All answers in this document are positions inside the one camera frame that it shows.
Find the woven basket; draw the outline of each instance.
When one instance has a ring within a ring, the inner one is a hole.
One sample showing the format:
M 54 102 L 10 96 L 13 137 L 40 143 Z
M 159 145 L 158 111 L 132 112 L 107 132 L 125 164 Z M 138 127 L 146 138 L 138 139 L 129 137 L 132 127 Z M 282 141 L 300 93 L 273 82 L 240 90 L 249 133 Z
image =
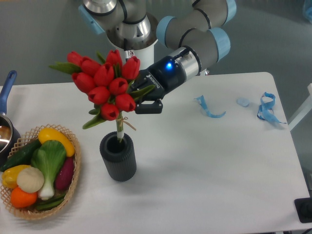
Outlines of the woven basket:
M 66 129 L 60 125 L 48 124 L 46 126 L 36 127 L 35 129 L 31 129 L 29 132 L 26 132 L 26 134 L 22 135 L 21 138 L 18 139 L 17 143 L 14 144 L 14 147 L 12 148 L 9 156 L 14 154 L 14 152 L 18 151 L 22 146 L 24 146 L 28 142 L 31 142 L 32 140 L 37 139 L 38 133 L 40 132 L 41 129 L 43 129 L 45 127 L 57 129 L 58 131 L 63 133 L 73 143 L 73 145 L 75 147 L 74 176 L 72 179 L 72 183 L 67 190 L 64 201 L 61 204 L 59 204 L 57 207 L 55 207 L 51 210 L 42 211 L 42 212 L 36 211 L 32 207 L 28 207 L 28 208 L 24 208 L 24 209 L 14 208 L 10 202 L 12 189 L 5 188 L 1 185 L 0 196 L 1 196 L 1 199 L 3 200 L 3 203 L 5 204 L 5 208 L 10 213 L 15 215 L 16 217 L 20 217 L 20 218 L 23 218 L 26 220 L 42 219 L 42 218 L 49 217 L 49 216 L 54 215 L 57 212 L 59 212 L 67 204 L 67 202 L 71 199 L 71 197 L 73 196 L 73 193 L 74 193 L 75 188 L 77 186 L 79 173 L 80 173 L 80 166 L 81 166 L 80 144 L 79 144 L 75 134 L 73 134 L 69 129 Z M 55 191 L 56 195 L 61 194 L 61 193 L 64 193 L 64 191 L 58 191 L 58 190 Z

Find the gray floor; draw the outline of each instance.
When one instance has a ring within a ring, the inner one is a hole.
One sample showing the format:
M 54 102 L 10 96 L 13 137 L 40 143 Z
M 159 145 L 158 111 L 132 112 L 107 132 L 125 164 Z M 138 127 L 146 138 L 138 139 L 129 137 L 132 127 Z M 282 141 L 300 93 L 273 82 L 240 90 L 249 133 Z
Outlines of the gray floor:
M 112 49 L 82 22 L 81 0 L 5 1 L 0 3 L 0 85 L 17 70 L 16 84 L 70 82 L 47 66 L 69 51 L 94 56 Z M 158 20 L 191 11 L 191 0 L 148 0 Z M 312 83 L 312 24 L 302 16 L 302 0 L 237 0 L 237 14 L 223 29 L 232 48 L 211 74 L 269 72 L 274 76 L 287 119 L 308 97 Z M 171 50 L 156 45 L 155 59 Z M 312 112 L 292 131 L 304 172 L 312 172 Z

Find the purple eggplant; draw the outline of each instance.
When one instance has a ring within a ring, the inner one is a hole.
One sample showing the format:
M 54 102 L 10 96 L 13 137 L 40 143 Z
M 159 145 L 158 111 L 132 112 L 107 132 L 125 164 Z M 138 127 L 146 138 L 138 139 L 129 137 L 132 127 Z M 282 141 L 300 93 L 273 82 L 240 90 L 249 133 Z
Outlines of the purple eggplant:
M 67 157 L 55 180 L 55 188 L 57 190 L 66 190 L 69 187 L 72 183 L 74 168 L 73 157 Z

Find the black vase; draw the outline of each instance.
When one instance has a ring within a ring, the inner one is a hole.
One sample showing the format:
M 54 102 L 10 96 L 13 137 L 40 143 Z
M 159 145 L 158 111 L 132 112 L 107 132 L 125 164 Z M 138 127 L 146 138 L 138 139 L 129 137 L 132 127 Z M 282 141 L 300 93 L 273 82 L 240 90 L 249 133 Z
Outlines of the black vase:
M 127 181 L 136 173 L 135 150 L 127 134 L 124 135 L 122 142 L 118 141 L 117 132 L 107 134 L 100 143 L 99 151 L 112 179 Z

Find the artificial flower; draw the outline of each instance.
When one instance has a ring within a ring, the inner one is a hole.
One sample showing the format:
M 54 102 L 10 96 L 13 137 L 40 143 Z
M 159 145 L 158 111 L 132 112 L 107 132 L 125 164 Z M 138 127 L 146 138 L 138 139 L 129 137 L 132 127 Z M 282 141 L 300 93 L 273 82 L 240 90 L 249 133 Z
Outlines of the artificial flower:
M 107 103 L 110 95 L 110 92 L 104 86 L 96 87 L 88 93 L 89 101 L 96 105 Z
M 114 104 L 105 103 L 101 106 L 101 116 L 103 119 L 112 121 L 119 115 L 119 110 Z
M 76 51 L 72 51 L 67 55 L 67 61 L 71 62 L 77 66 L 81 66 L 83 57 L 78 54 Z
M 111 50 L 107 55 L 106 62 L 110 63 L 111 65 L 119 64 L 119 67 L 122 68 L 122 59 L 120 57 L 119 50 Z
M 132 56 L 123 65 L 121 74 L 125 79 L 133 80 L 137 78 L 140 69 L 140 60 L 136 56 Z
M 116 97 L 115 100 L 116 107 L 121 111 L 134 111 L 136 108 L 136 103 L 129 94 L 121 94 Z
M 77 88 L 83 93 L 87 94 L 88 92 L 90 92 L 92 89 L 96 87 L 96 84 L 94 83 L 93 78 L 83 72 L 73 73 L 72 79 L 75 85 L 77 86 Z
M 115 73 L 110 63 L 103 64 L 94 75 L 94 82 L 97 86 L 108 86 L 114 79 Z
M 94 61 L 93 59 L 87 56 L 83 57 L 81 69 L 84 73 L 93 77 L 100 67 L 101 65 L 98 62 Z
M 126 93 L 128 89 L 128 82 L 124 78 L 116 78 L 109 84 L 109 92 L 111 92 L 112 95 L 119 95 Z

